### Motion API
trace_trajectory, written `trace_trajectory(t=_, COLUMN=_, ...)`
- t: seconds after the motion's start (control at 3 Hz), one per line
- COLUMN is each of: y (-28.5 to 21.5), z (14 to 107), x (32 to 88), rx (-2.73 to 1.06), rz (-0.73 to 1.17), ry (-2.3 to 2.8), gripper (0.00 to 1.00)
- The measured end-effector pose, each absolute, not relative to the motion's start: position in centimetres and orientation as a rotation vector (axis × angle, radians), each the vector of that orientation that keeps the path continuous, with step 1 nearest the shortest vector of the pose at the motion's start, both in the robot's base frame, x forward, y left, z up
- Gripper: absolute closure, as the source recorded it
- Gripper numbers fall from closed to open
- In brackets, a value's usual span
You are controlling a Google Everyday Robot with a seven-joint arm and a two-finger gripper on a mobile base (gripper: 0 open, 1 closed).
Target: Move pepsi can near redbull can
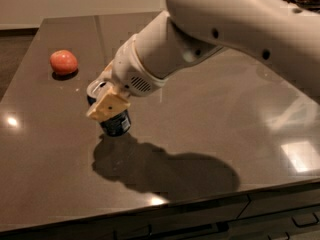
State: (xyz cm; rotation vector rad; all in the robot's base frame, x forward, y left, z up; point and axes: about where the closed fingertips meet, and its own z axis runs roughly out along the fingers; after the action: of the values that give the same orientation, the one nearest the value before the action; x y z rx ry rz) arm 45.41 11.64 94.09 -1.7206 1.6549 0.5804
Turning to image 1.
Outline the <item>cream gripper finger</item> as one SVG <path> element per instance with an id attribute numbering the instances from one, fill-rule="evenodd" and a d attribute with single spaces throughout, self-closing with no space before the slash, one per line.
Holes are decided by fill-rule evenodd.
<path id="1" fill-rule="evenodd" d="M 119 115 L 129 107 L 130 102 L 117 93 L 114 87 L 106 87 L 102 88 L 86 116 L 101 123 Z"/>

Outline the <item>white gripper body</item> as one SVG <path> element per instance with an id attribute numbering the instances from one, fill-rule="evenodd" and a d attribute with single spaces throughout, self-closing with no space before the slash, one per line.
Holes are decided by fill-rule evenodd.
<path id="1" fill-rule="evenodd" d="M 145 97 L 161 89 L 167 82 L 150 73 L 142 64 L 136 49 L 137 34 L 130 37 L 106 67 L 110 81 L 123 92 Z"/>

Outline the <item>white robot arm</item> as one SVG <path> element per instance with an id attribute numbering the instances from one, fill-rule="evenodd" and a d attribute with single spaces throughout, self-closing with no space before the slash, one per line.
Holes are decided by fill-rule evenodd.
<path id="1" fill-rule="evenodd" d="M 225 48 L 263 63 L 313 99 L 320 96 L 320 14 L 283 0 L 166 0 L 117 51 L 88 117 L 106 121 L 131 96 L 162 88 L 174 72 Z"/>

